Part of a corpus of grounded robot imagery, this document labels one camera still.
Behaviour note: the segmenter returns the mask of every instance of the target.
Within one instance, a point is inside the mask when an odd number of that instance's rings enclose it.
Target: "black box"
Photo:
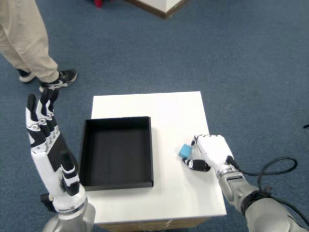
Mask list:
[[[152,187],[150,117],[86,120],[79,177],[88,191]]]

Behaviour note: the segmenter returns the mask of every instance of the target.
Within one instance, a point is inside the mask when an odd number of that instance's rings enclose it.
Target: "silver metal joint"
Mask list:
[[[239,171],[234,167],[230,167],[230,168],[222,170],[221,172],[217,172],[217,178],[220,179],[220,177],[222,177],[225,174],[235,173],[235,172],[239,172]]]

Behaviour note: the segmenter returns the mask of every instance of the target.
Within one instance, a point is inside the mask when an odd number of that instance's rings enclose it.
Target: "black sneaker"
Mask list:
[[[55,89],[55,88],[67,87],[70,84],[72,84],[76,80],[76,78],[77,78],[77,73],[73,69],[60,71],[59,77],[57,80],[51,83],[41,82],[41,86],[39,90],[41,93],[43,93],[44,88]]]
[[[19,80],[23,83],[29,83],[36,77],[34,74],[32,74],[32,72],[25,72],[21,69],[17,69],[17,71],[19,72]]]

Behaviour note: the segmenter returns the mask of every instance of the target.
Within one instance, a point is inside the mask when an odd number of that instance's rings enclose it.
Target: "robot forearm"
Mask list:
[[[246,217],[249,232],[308,232],[279,202],[259,195],[234,167],[220,172],[218,179],[227,201]]]

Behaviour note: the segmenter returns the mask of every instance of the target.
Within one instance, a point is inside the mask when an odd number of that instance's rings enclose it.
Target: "blue block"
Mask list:
[[[184,144],[179,152],[179,156],[181,158],[189,158],[189,155],[191,154],[192,147],[188,146],[187,144]]]

